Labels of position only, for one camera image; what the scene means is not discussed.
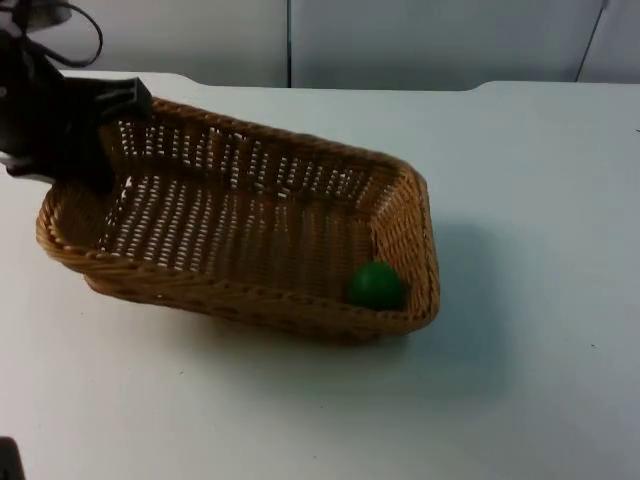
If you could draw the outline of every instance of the white wall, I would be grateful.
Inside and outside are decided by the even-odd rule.
[[[162,71],[209,84],[285,86],[286,0],[72,0],[101,25],[93,68]],[[95,34],[80,15],[37,34],[47,45],[86,56]]]
[[[292,0],[293,83],[574,80],[602,0]]]
[[[640,83],[640,0],[609,1],[580,81]]]

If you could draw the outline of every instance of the white table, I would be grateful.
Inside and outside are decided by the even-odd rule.
[[[0,434],[28,480],[639,478],[640,86],[141,76],[413,163],[442,311],[404,341],[343,349],[102,297],[36,245],[47,186],[3,173]]]

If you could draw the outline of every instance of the black cable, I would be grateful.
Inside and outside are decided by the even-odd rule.
[[[34,3],[31,3],[30,0],[26,0],[26,2],[27,2],[26,4],[18,3],[18,5],[26,5],[28,7],[28,10],[26,10],[27,18],[28,18],[28,13],[31,10],[31,7],[33,6],[68,8],[69,10],[78,12],[80,15],[86,18],[89,21],[89,23],[91,23],[93,28],[95,28],[96,33],[98,34],[98,49],[96,50],[96,53],[93,55],[93,57],[91,57],[88,60],[72,60],[63,55],[60,55],[58,52],[54,52],[50,48],[45,47],[44,45],[38,42],[34,42],[27,36],[26,32],[27,32],[28,22],[27,23],[24,22],[24,17],[20,16],[17,19],[20,22],[20,25],[18,25],[15,22],[16,14],[20,15],[25,10],[20,11],[20,10],[17,10],[16,7],[0,6],[0,12],[12,13],[14,15],[14,23],[16,23],[22,30],[22,37],[23,37],[23,41],[25,42],[24,47],[26,50],[36,54],[46,55],[47,57],[54,59],[55,61],[61,63],[62,65],[66,67],[72,67],[72,68],[87,67],[98,59],[98,57],[102,53],[102,47],[104,45],[104,35],[102,33],[102,29],[100,28],[100,25],[98,25],[98,23],[93,19],[93,17],[91,17],[91,15],[89,15],[87,12],[82,10],[80,7],[77,7],[75,5],[71,5],[65,2],[37,2],[36,1]]]

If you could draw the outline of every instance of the woven basket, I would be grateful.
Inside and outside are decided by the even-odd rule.
[[[151,123],[101,132],[117,186],[56,183],[40,245],[97,292],[299,333],[366,339],[427,325],[439,306],[424,180],[407,164],[154,100]],[[345,303],[387,262],[403,311]]]

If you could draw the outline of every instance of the green ball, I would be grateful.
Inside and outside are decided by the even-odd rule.
[[[372,310],[397,310],[404,301],[404,286],[396,271],[383,262],[369,262],[351,277],[348,301]]]

